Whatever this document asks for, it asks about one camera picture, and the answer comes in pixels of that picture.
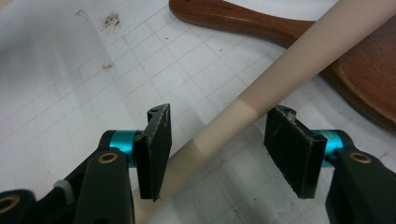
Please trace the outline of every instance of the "clamp jaw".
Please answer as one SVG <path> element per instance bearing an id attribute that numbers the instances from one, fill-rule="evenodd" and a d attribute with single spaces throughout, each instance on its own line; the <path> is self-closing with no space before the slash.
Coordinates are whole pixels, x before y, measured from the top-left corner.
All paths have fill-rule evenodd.
<path id="1" fill-rule="evenodd" d="M 172 146 L 170 105 L 148 111 L 144 131 L 107 131 L 98 148 L 38 202 L 33 192 L 0 193 L 3 223 L 134 223 L 129 168 L 136 168 L 142 199 L 160 197 Z"/>
<path id="2" fill-rule="evenodd" d="M 310 131 L 278 105 L 268 113 L 264 144 L 299 198 L 315 197 L 321 167 L 335 168 L 326 200 L 332 224 L 396 223 L 396 174 L 345 132 Z"/>

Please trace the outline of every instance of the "stain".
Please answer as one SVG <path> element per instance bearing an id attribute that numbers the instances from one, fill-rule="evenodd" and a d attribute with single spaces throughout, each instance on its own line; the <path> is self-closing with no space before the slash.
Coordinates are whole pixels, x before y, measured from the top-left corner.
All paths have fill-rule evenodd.
<path id="1" fill-rule="evenodd" d="M 120 14 L 118 12 L 111 13 L 103 20 L 103 25 L 105 29 L 108 27 L 120 27 Z"/>

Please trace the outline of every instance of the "brown wooden object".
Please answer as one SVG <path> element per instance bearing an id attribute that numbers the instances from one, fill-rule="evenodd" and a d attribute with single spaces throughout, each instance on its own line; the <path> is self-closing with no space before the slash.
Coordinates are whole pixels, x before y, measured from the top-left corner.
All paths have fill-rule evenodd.
<path id="1" fill-rule="evenodd" d="M 182 21 L 259 36 L 285 48 L 314 23 L 274 17 L 220 0 L 170 0 L 169 7 Z M 396 133 L 396 17 L 321 74 L 364 116 Z"/>

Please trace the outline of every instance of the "teal metal part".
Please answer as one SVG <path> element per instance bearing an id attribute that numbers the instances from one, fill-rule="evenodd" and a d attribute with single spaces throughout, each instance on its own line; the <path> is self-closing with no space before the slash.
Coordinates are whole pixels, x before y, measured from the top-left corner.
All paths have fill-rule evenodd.
<path id="1" fill-rule="evenodd" d="M 129 168 L 135 168 L 133 156 L 135 134 L 135 130 L 115 131 L 110 140 L 110 147 L 115 147 L 127 155 Z"/>
<path id="2" fill-rule="evenodd" d="M 312 132 L 327 138 L 322 167 L 332 167 L 332 165 L 326 160 L 331 157 L 336 157 L 338 152 L 344 150 L 344 143 L 341 137 L 333 130 L 313 130 Z"/>

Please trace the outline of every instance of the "beige rod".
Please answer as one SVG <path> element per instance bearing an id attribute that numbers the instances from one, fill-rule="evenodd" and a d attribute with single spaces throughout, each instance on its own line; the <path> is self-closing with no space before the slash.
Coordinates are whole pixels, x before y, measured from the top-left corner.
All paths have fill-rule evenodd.
<path id="1" fill-rule="evenodd" d="M 238 134 L 395 13 L 396 0 L 337 2 L 169 160 L 161 198 L 169 198 Z M 141 200 L 135 189 L 136 223 L 144 223 L 161 203 Z"/>

